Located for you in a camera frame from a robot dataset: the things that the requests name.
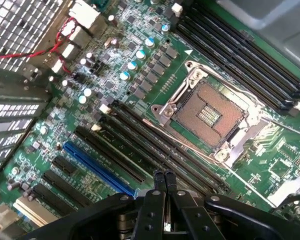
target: gray metal side panel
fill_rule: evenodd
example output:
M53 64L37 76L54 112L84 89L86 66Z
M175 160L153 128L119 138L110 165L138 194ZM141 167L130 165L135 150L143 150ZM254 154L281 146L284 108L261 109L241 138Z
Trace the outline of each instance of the gray metal side panel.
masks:
M300 0L216 0L300 67Z

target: motherboard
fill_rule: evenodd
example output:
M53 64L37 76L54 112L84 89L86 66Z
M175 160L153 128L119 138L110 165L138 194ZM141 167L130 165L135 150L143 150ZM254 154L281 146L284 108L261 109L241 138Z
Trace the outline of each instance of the motherboard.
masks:
M80 4L93 23L61 60L39 56L52 98L0 173L19 226L137 196L155 170L200 197L300 218L300 200L281 206L300 194L298 67L214 1Z

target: mounting screw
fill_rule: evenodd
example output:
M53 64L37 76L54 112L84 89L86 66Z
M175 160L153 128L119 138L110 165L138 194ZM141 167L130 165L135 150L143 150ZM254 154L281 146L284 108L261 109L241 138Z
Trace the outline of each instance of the mounting screw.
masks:
M210 197L210 199L214 202L220 201L220 198L218 196L212 196L212 197Z
M160 195L160 194L161 194L161 192L159 192L158 190L155 190L152 192L152 195Z
M128 199L129 199L129 197L127 195L124 195L120 198L121 201L126 201Z
M178 194L179 196L184 196L186 195L185 191L178 191L176 194Z

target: white capacitor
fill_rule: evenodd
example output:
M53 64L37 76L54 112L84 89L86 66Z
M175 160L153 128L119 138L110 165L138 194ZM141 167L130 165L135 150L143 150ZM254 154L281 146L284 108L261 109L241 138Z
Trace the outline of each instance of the white capacitor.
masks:
M136 52L135 56L137 59L143 60L146 58L146 53L143 50L139 50Z
M153 37L148 37L146 40L145 40L145 45L148 47L148 48L153 48L155 46L155 39Z
M128 63L128 69L131 71L135 71L138 69L138 65L135 61L131 61Z
M92 91L90 88L86 88L84 91L83 91L83 94L86 96L86 97L90 97L92 95Z
M87 102L86 96L80 96L80 97L79 97L79 103L85 104L86 102Z
M130 74L126 71L120 73L120 79L123 81L127 81L130 79Z

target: electrolytic capacitor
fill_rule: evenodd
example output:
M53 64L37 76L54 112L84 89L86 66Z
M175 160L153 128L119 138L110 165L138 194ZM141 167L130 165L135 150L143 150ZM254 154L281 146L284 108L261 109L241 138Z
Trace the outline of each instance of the electrolytic capacitor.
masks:
M92 52L88 52L88 53L85 55L85 57L86 57L87 59L89 59L90 61L92 61L92 62L95 62L95 61L96 61L96 57L93 55Z
M118 21L117 21L117 19L116 19L116 17L115 17L114 15L110 15L110 16L108 17L108 20L109 20L109 22L110 22L113 26L115 26L115 27L118 26Z
M161 27L161 33L162 34L167 34L170 30L170 26L169 24L163 24Z
M80 64L83 65L83 66L86 66L86 67L88 67L88 68L91 68L91 66L92 66L92 63L89 62L89 61L88 61L87 59L85 59L85 58L82 58L82 59L80 60Z
M86 96L80 96L79 97L79 103L81 103L81 104L85 104L87 102L87 98L86 98Z
M135 53L137 59L143 60L146 58L146 53L143 50L139 50Z
M127 71L120 73L120 79L123 81L128 81L130 79L130 74Z
M62 86L72 88L74 86L74 84L68 80L63 80Z
M13 189L17 189L20 188L21 183L16 181L14 183L9 184L6 188L8 189L8 191L12 191Z
M86 88L84 91L83 91L83 94L86 96L86 97L90 97L92 95L92 90L90 88Z
M145 45L148 47L148 48L153 48L155 46L155 39L153 37L148 37L146 40L145 40Z
M117 38L113 38L111 40L111 45L114 46L116 49L118 49L120 47L119 40Z
M138 65L135 61L131 61L128 63L128 69L131 71L136 71L138 69Z

